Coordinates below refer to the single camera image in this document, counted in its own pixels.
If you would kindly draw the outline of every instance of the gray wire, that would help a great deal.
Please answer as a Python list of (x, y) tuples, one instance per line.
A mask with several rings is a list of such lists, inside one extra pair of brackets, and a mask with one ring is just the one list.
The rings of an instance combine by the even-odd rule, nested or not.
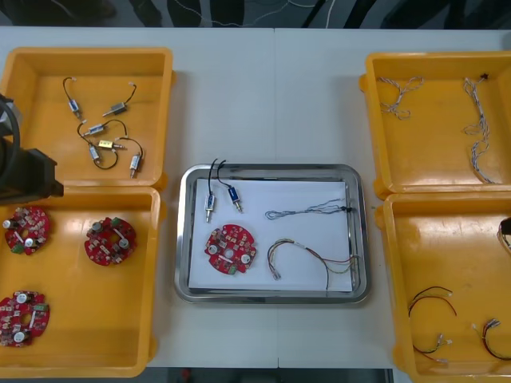
[(424, 77), (421, 77), (421, 76), (412, 77), (411, 79), (408, 80), (408, 82), (403, 87), (401, 87), (400, 84), (398, 84), (394, 80), (391, 80), (390, 78), (378, 77), (378, 81), (386, 82), (387, 84), (391, 84), (391, 85), (395, 86), (399, 91), (398, 99), (393, 104), (386, 104), (384, 102), (380, 102), (380, 105), (382, 106), (382, 112), (383, 113), (392, 113), (399, 120), (408, 120), (412, 114), (411, 111), (410, 110), (399, 110), (398, 106), (399, 106), (399, 104), (401, 104), (402, 98), (406, 92), (411, 92), (412, 90), (417, 90), (424, 84)]
[(480, 140), (477, 140), (472, 145), (472, 158), (470, 162), (472, 163), (473, 170), (475, 170), (479, 178), (481, 178), (488, 184), (495, 184), (490, 178), (488, 178), (488, 176), (486, 176), (481, 171), (481, 169), (479, 168), (479, 164), (477, 162), (481, 154), (485, 153), (489, 149), (488, 121), (486, 120), (485, 112), (482, 109), (479, 96), (477, 95), (477, 85), (479, 85), (486, 79), (487, 76), (481, 76), (481, 79), (478, 82), (472, 82), (468, 77), (465, 78), (463, 89), (467, 92), (467, 94), (470, 97), (472, 97), (472, 100), (477, 107), (477, 111), (479, 112), (479, 122), (477, 124), (465, 126), (463, 132), (468, 135), (482, 134), (482, 138)]
[(340, 211), (350, 211), (351, 209), (346, 206), (341, 206), (339, 204), (336, 204), (334, 202), (341, 201), (340, 198), (337, 199), (331, 199), (330, 201), (327, 201), (325, 203), (321, 203), (319, 205), (310, 206), (305, 210), (298, 210), (298, 211), (267, 211), (264, 215), (269, 220), (273, 221), (278, 218), (285, 217), (287, 215), (296, 215), (296, 214), (308, 214), (308, 213), (315, 213), (315, 214), (334, 214), (339, 213)]

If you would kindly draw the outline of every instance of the tangled wires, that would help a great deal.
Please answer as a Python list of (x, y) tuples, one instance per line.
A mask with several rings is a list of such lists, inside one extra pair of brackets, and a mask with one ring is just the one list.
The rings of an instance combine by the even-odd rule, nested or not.
[[(427, 289), (424, 289), (422, 291), (419, 291), (414, 296), (414, 298), (412, 299), (412, 302), (408, 306), (408, 316), (409, 317), (411, 316), (412, 309), (415, 307), (417, 302), (419, 302), (419, 301), (421, 301), (423, 299), (427, 299), (427, 298), (441, 299), (442, 301), (444, 301), (445, 303), (447, 303), (449, 305), (449, 307), (453, 311), (454, 315), (457, 316), (458, 313), (454, 309), (453, 305), (451, 305), (451, 303), (446, 299), (446, 297), (450, 297), (452, 294), (453, 294), (453, 292), (451, 290), (446, 289), (445, 287), (442, 287), (442, 286), (432, 286), (432, 287), (428, 287)], [(453, 343), (453, 341), (451, 341), (450, 339), (444, 340), (444, 335), (443, 334), (439, 334), (438, 337), (437, 337), (437, 343), (436, 343), (436, 345), (433, 348), (431, 348), (431, 349), (419, 349), (418, 347), (416, 347), (414, 345), (414, 350), (417, 351), (418, 353), (420, 353), (421, 355), (427, 357), (431, 361), (436, 361), (438, 363), (447, 363), (448, 361), (446, 359), (434, 358), (434, 357), (431, 357), (429, 354), (434, 353), (435, 351), (437, 351), (438, 349), (440, 349), (444, 345), (450, 345), (452, 343)]]
[(493, 327), (497, 327), (500, 324), (501, 324), (501, 322), (494, 318), (494, 319), (490, 319), (489, 321), (487, 321), (487, 323), (482, 328), (482, 333), (479, 333), (477, 331), (477, 326), (475, 323), (472, 324), (472, 328), (474, 330), (476, 330), (476, 332), (479, 334), (479, 336), (482, 339), (483, 346), (485, 347), (486, 351), (488, 351), (488, 353), (490, 355), (492, 355), (493, 357), (496, 357), (497, 359), (500, 359), (501, 361), (511, 361), (511, 356), (505, 356), (505, 355), (502, 355), (501, 353), (493, 351), (492, 348), (489, 346), (488, 330), (492, 329)]
[(488, 121), (486, 120), (485, 112), (482, 109), (481, 101), (479, 101), (479, 96), (477, 95), (477, 85), (485, 80), (488, 80), (488, 75), (486, 73), (481, 75), (481, 79), (478, 82), (472, 82), (468, 77), (465, 78), (463, 89), (470, 97), (472, 97), (473, 102), (477, 107), (477, 111), (479, 112), (479, 122), (477, 124), (466, 126), (463, 129), (463, 132), (468, 135), (482, 134), (482, 138), (472, 145), (472, 167), (477, 173), (477, 176), (484, 182), (487, 182), (488, 184), (495, 184), (491, 179), (485, 176), (477, 163), (481, 154), (485, 153), (489, 149)]
[(393, 104), (386, 104), (384, 102), (380, 102), (380, 105), (382, 106), (382, 112), (392, 113), (399, 120), (408, 120), (412, 114), (411, 111), (410, 110), (399, 110), (398, 106), (399, 106), (399, 104), (401, 104), (401, 100), (406, 92), (411, 92), (412, 90), (417, 90), (424, 84), (424, 77), (420, 77), (420, 76), (412, 77), (411, 79), (408, 80), (408, 82), (403, 87), (401, 87), (400, 84), (398, 84), (394, 80), (391, 80), (390, 78), (378, 77), (378, 81), (386, 82), (387, 84), (391, 84), (391, 85), (395, 86), (399, 91), (398, 99)]
[[(280, 273), (277, 271), (277, 269), (275, 268), (275, 266), (273, 264), (273, 260), (275, 257), (275, 250), (277, 247), (279, 247), (280, 245), (284, 245), (285, 243), (290, 243), (290, 244), (296, 245), (297, 247), (301, 247), (302, 249), (308, 251), (314, 257), (316, 257), (317, 259), (319, 259), (321, 261), (321, 263), (325, 266), (325, 270), (327, 271), (326, 290), (328, 290), (328, 287), (330, 285), (330, 273), (345, 274), (351, 269), (351, 266), (354, 265), (355, 260), (356, 260), (356, 256), (350, 257), (349, 259), (346, 259), (344, 261), (337, 261), (335, 259), (326, 259), (326, 258), (321, 257), (318, 253), (316, 253), (314, 250), (310, 249), (309, 247), (306, 247), (303, 244), (298, 243), (292, 239), (288, 239), (288, 238), (279, 239), (277, 242), (275, 242), (273, 245), (270, 246), (270, 248), (268, 249), (268, 254), (267, 254), (268, 267), (270, 268), (271, 274), (273, 275), (273, 278), (275, 280), (279, 280), (281, 278)], [(344, 270), (334, 270), (328, 265), (328, 263), (336, 263), (336, 264), (348, 263), (348, 266)]]
[(339, 211), (351, 211), (351, 207), (341, 206), (339, 204), (336, 204), (334, 202), (340, 201), (340, 198), (337, 199), (331, 199), (330, 201), (327, 201), (325, 203), (321, 203), (319, 205), (310, 206), (305, 210), (298, 210), (298, 211), (267, 211), (265, 213), (266, 218), (269, 220), (274, 220), (278, 218), (285, 217), (286, 215), (295, 215), (295, 214), (307, 214), (307, 213), (316, 213), (316, 214), (334, 214)]

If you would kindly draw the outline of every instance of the floor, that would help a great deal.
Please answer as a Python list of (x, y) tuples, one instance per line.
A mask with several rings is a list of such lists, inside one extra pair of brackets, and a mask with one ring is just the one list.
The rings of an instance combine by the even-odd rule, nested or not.
[[(101, 25), (103, 26), (123, 26), (123, 27), (142, 27), (142, 23), (138, 20), (137, 16), (133, 13), (133, 8), (126, 0), (110, 0), (117, 9), (117, 15), (113, 18), (104, 20)], [(209, 2), (211, 0), (200, 0), (201, 9), (203, 10), (203, 23), (202, 26), (211, 26), (211, 14), (209, 12)], [(327, 0), (327, 3), (319, 11), (314, 21), (311, 23), (311, 28), (324, 28), (327, 22), (328, 10), (333, 0)], [(466, 12), (470, 12), (482, 0), (468, 0)], [(316, 0), (294, 0), (295, 4), (311, 5), (315, 4)], [(379, 28), (383, 18), (388, 12), (399, 2), (399, 0), (378, 0), (367, 14), (362, 28)], [(161, 12), (163, 27), (172, 27), (172, 21), (167, 12), (166, 0), (153, 0), (154, 5)], [(343, 28), (351, 8), (355, 0), (336, 0), (331, 12), (330, 28)], [(286, 4), (286, 0), (245, 0), (245, 19), (244, 24), (252, 24), (257, 18), (277, 11)], [(256, 24), (256, 27), (268, 28), (299, 28), (307, 15), (310, 13), (311, 8), (300, 7), (288, 3), (280, 12), (270, 14), (267, 17), (261, 18)], [(429, 20), (423, 29), (442, 29), (443, 21), (446, 18), (447, 9), (445, 8), (435, 18)], [(10, 25), (10, 21), (2, 13), (0, 13), (0, 26)]]

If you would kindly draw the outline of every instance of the electronic component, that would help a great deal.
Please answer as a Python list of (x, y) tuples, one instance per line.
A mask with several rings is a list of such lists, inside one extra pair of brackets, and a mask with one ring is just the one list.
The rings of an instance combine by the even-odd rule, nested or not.
[[(412, 314), (412, 309), (415, 307), (417, 302), (423, 300), (423, 299), (440, 299), (447, 303), (447, 305), (450, 307), (450, 309), (453, 311), (454, 315), (457, 316), (458, 313), (454, 309), (453, 305), (446, 299), (446, 297), (450, 297), (453, 294), (453, 291), (446, 289), (442, 286), (432, 286), (428, 287), (427, 289), (424, 289), (422, 291), (419, 291), (416, 293), (414, 298), (412, 299), (410, 305), (408, 306), (408, 317)], [(444, 340), (444, 335), (439, 334), (437, 337), (437, 343), (435, 347), (431, 349), (419, 349), (417, 346), (413, 345), (414, 350), (423, 355), (424, 357), (427, 357), (431, 361), (436, 361), (437, 363), (448, 363), (446, 359), (443, 358), (434, 358), (431, 357), (429, 354), (434, 353), (444, 345), (451, 345), (453, 341), (450, 339)]]
[(126, 149), (124, 145), (115, 144), (113, 141), (101, 140), (97, 143), (99, 148), (103, 149)]
[(0, 301), (0, 345), (25, 347), (40, 337), (48, 326), (50, 306), (35, 291), (16, 291)]
[(64, 87), (65, 95), (67, 96), (67, 99), (69, 100), (68, 105), (69, 105), (69, 108), (71, 109), (71, 112), (73, 112), (73, 114), (77, 117), (77, 119), (78, 119), (78, 120), (81, 120), (81, 110), (80, 110), (80, 106), (78, 105), (78, 103), (76, 102), (76, 100), (74, 100), (73, 98), (71, 98), (71, 96), (70, 96), (70, 95), (69, 95), (69, 93), (67, 92), (67, 89), (65, 88), (65, 83), (66, 83), (68, 80), (71, 80), (71, 81), (75, 82), (77, 79), (76, 79), (75, 77), (66, 77), (66, 78), (62, 81), (62, 86)]
[(228, 224), (211, 233), (204, 252), (209, 255), (209, 263), (219, 272), (233, 275), (237, 271), (247, 271), (257, 250), (254, 238), (246, 229)]
[(221, 184), (223, 184), (224, 186), (227, 187), (229, 197), (231, 198), (232, 203), (234, 204), (234, 206), (236, 206), (236, 209), (238, 209), (238, 211), (241, 213), (243, 211), (241, 210), (240, 198), (238, 196), (236, 189), (234, 188), (234, 186), (227, 184), (220, 179), (220, 169), (224, 166), (225, 162), (226, 161), (223, 160), (218, 165), (218, 168), (216, 168), (216, 178), (218, 179), (218, 182), (220, 182)]
[(486, 351), (488, 351), (488, 353), (492, 356), (492, 357), (495, 357), (497, 359), (500, 359), (501, 361), (511, 361), (511, 356), (506, 356), (506, 355), (503, 355), (501, 353), (498, 353), (497, 351), (494, 351), (490, 346), (489, 346), (489, 341), (488, 341), (488, 331), (494, 327), (497, 327), (501, 324), (501, 321), (498, 321), (497, 319), (493, 318), (493, 319), (490, 319), (489, 321), (487, 321), (487, 323), (482, 327), (482, 333), (480, 334), (478, 331), (477, 331), (477, 326), (475, 323), (472, 324), (472, 328), (474, 330), (477, 331), (477, 333), (479, 334), (479, 336), (481, 337), (482, 339), (482, 344), (483, 346), (485, 347)]
[(93, 134), (98, 134), (99, 132), (103, 132), (105, 130), (104, 124), (97, 124), (94, 126), (91, 126), (87, 132), (83, 133), (84, 137), (92, 136)]
[(132, 99), (133, 95), (135, 94), (135, 91), (137, 90), (137, 86), (135, 85), (135, 83), (129, 82), (128, 84), (133, 87), (133, 91), (132, 91), (131, 95), (128, 97), (128, 100), (126, 100), (125, 102), (120, 102), (119, 104), (112, 105), (110, 107), (110, 110), (107, 113), (103, 114), (103, 117), (107, 117), (110, 114), (114, 114), (114, 115), (121, 114), (121, 113), (125, 112), (126, 110), (128, 110), (128, 105), (127, 105), (128, 101), (130, 101)]
[(215, 210), (215, 195), (213, 194), (211, 190), (211, 173), (213, 171), (213, 167), (215, 166), (215, 162), (218, 159), (215, 158), (215, 160), (212, 162), (211, 166), (209, 167), (209, 173), (208, 173), (208, 195), (206, 196), (206, 203), (204, 204), (204, 210), (206, 211), (206, 223), (209, 223), (211, 220), (211, 214)]
[(122, 263), (135, 251), (136, 236), (135, 229), (123, 219), (106, 217), (87, 231), (85, 253), (101, 266)]
[(3, 222), (6, 242), (13, 253), (32, 255), (50, 235), (50, 219), (35, 206), (18, 207), (14, 215)]
[(101, 157), (96, 150), (96, 147), (92, 144), (89, 144), (89, 152), (90, 156), (93, 158), (95, 164), (99, 164), (101, 162)]
[[(308, 251), (309, 253), (311, 253), (311, 255), (313, 255), (314, 257), (316, 257), (317, 259), (319, 259), (321, 261), (321, 263), (325, 266), (325, 270), (327, 271), (327, 287), (325, 288), (325, 290), (328, 290), (328, 287), (330, 285), (330, 273), (334, 273), (334, 274), (347, 273), (348, 271), (351, 270), (351, 267), (355, 264), (355, 261), (358, 258), (358, 256), (354, 255), (354, 256), (351, 256), (349, 259), (342, 260), (342, 261), (341, 260), (338, 261), (336, 259), (326, 259), (326, 258), (323, 258), (322, 256), (320, 256), (318, 253), (316, 253), (311, 248), (309, 248), (301, 243), (298, 243), (292, 239), (288, 239), (288, 238), (279, 239), (273, 245), (270, 246), (270, 248), (268, 249), (268, 253), (267, 253), (268, 267), (271, 271), (271, 274), (273, 275), (274, 280), (276, 280), (276, 281), (278, 281), (282, 277), (281, 277), (280, 273), (277, 271), (277, 269), (275, 268), (275, 265), (273, 262), (274, 257), (275, 257), (275, 250), (277, 249), (277, 247), (279, 247), (280, 245), (284, 245), (285, 243), (290, 243), (297, 247), (301, 247), (302, 249)], [(331, 266), (328, 265), (328, 263), (344, 265), (344, 266), (346, 266), (346, 268), (344, 270), (335, 270), (335, 269), (332, 269)]]
[(135, 173), (138, 172), (138, 167), (141, 164), (141, 154), (137, 153), (132, 157), (131, 163), (129, 164), (129, 178), (135, 178)]

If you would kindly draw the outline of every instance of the wire harness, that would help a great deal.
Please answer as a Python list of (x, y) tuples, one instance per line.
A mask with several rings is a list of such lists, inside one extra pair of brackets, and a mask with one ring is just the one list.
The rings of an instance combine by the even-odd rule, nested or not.
[[(414, 296), (414, 298), (412, 299), (412, 301), (410, 302), (410, 304), (408, 306), (408, 317), (411, 317), (412, 309), (415, 307), (415, 305), (417, 305), (417, 303), (419, 301), (421, 301), (423, 299), (428, 299), (428, 298), (441, 299), (442, 301), (447, 303), (447, 305), (453, 311), (454, 315), (457, 316), (458, 313), (454, 309), (453, 305), (446, 299), (446, 297), (450, 297), (452, 294), (453, 294), (453, 292), (451, 290), (446, 289), (445, 287), (442, 287), (442, 286), (432, 286), (432, 287), (428, 287), (427, 289), (424, 289), (422, 291), (419, 291)], [(430, 354), (434, 353), (435, 351), (437, 351), (444, 345), (451, 345), (452, 343), (453, 343), (452, 340), (450, 340), (450, 339), (445, 340), (444, 335), (439, 334), (437, 336), (437, 343), (434, 347), (432, 347), (430, 349), (419, 349), (417, 346), (414, 345), (414, 350), (417, 351), (418, 353), (420, 353), (421, 355), (423, 355), (424, 357), (427, 357), (431, 361), (436, 361), (437, 363), (449, 363), (449, 361), (447, 359), (434, 358), (434, 357), (431, 357)]]
[[(349, 259), (346, 259), (343, 261), (338, 261), (335, 259), (327, 259), (327, 258), (323, 258), (322, 256), (320, 256), (318, 253), (316, 253), (310, 247), (307, 247), (301, 243), (298, 243), (298, 242), (294, 241), (293, 239), (289, 239), (289, 238), (279, 239), (273, 245), (270, 246), (270, 248), (268, 249), (268, 253), (267, 253), (268, 267), (269, 267), (270, 272), (273, 275), (273, 278), (275, 280), (279, 280), (282, 278), (280, 273), (275, 268), (275, 264), (274, 264), (275, 250), (277, 249), (277, 247), (284, 245), (285, 243), (290, 243), (292, 245), (300, 247), (300, 248), (304, 249), (305, 251), (308, 251), (312, 256), (314, 256), (315, 258), (319, 259), (319, 261), (321, 261), (321, 263), (325, 266), (325, 270), (327, 271), (327, 286), (326, 286), (325, 290), (328, 290), (328, 287), (330, 285), (330, 273), (333, 273), (333, 274), (347, 273), (348, 271), (350, 271), (351, 267), (353, 265), (355, 265), (356, 259), (358, 258), (358, 256), (354, 255), (354, 256), (351, 256)], [(346, 266), (346, 264), (347, 264), (347, 267), (343, 270), (335, 270), (335, 269), (331, 268), (331, 265), (329, 265), (329, 263), (334, 263), (334, 264), (344, 265), (344, 266)]]
[(413, 90), (417, 90), (424, 84), (424, 77), (416, 76), (412, 77), (408, 80), (408, 82), (405, 84), (405, 86), (401, 87), (401, 85), (394, 80), (391, 80), (390, 78), (386, 77), (378, 77), (377, 79), (380, 82), (385, 82), (387, 84), (395, 86), (398, 91), (399, 95), (396, 101), (393, 104), (386, 104), (385, 102), (380, 102), (380, 105), (382, 107), (383, 113), (392, 113), (394, 114), (399, 120), (408, 120), (412, 112), (410, 110), (401, 110), (398, 109), (399, 104), (401, 104), (402, 98), (405, 95), (405, 93), (411, 92)]

